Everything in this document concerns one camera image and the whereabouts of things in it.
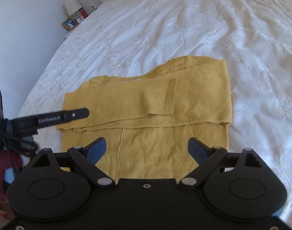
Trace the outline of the mustard yellow knit sweater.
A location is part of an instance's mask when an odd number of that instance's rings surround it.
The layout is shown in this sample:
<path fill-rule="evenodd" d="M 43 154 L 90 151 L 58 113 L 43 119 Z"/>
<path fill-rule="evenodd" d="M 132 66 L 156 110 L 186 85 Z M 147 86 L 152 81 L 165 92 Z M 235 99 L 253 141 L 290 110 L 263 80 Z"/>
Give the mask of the mustard yellow knit sweater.
<path fill-rule="evenodd" d="M 61 150 L 106 140 L 96 164 L 118 181 L 182 179 L 197 164 L 188 141 L 228 148 L 232 103 L 225 60 L 183 56 L 135 77 L 93 77 L 67 93 L 63 108 L 87 108 L 62 124 Z"/>

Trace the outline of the small white alarm clock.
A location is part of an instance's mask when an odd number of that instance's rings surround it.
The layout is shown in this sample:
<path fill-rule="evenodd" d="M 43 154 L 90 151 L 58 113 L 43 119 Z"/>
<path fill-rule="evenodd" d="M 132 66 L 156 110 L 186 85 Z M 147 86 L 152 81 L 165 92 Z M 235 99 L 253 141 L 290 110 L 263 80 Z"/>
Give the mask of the small white alarm clock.
<path fill-rule="evenodd" d="M 84 17 L 80 15 L 79 17 L 76 18 L 76 22 L 80 24 L 82 21 L 84 21 Z"/>

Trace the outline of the red box on nightstand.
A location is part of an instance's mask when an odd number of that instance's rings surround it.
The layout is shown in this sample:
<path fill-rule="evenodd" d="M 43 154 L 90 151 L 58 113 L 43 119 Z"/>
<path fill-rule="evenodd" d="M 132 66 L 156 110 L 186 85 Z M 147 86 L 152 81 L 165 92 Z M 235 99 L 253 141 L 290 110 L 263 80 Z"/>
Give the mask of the red box on nightstand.
<path fill-rule="evenodd" d="M 80 14 L 83 16 L 84 19 L 86 19 L 88 17 L 87 12 L 84 10 L 84 8 L 80 8 L 79 9 Z"/>

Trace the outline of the white embroidered bedspread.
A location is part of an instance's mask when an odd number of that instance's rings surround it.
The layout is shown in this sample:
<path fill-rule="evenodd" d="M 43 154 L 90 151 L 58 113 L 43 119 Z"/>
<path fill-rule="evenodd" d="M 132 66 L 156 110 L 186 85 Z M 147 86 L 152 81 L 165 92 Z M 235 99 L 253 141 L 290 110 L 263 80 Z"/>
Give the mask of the white embroidered bedspread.
<path fill-rule="evenodd" d="M 292 227 L 292 0 L 108 0 L 56 51 L 20 115 L 60 110 L 95 76 L 138 76 L 186 55 L 226 60 L 230 150 L 254 149 L 284 183 Z"/>

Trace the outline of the wooden picture frame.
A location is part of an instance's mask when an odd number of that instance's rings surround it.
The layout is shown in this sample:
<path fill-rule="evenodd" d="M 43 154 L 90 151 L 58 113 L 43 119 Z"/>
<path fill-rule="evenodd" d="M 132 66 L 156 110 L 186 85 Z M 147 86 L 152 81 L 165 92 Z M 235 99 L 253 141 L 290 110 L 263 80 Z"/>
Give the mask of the wooden picture frame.
<path fill-rule="evenodd" d="M 71 31 L 78 26 L 78 22 L 75 21 L 75 19 L 68 17 L 64 22 L 62 22 L 62 26 Z"/>

